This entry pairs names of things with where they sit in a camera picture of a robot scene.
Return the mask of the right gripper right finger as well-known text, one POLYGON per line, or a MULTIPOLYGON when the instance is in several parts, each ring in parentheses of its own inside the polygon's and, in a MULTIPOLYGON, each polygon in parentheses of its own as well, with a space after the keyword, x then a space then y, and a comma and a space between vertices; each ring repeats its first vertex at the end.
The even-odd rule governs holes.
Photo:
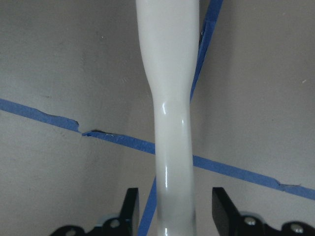
POLYGON ((301 221, 276 230, 254 215, 241 214, 222 187, 212 188, 212 217, 220 236, 313 236, 315 228, 301 221))

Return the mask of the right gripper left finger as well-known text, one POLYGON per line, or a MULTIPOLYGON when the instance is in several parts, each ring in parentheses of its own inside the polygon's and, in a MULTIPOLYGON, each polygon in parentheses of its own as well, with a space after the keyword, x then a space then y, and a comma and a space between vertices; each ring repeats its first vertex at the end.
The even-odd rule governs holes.
POLYGON ((106 219, 86 232, 82 227, 65 225, 51 233, 53 236, 136 236, 139 226, 138 188, 126 191, 124 202, 118 216, 106 219))

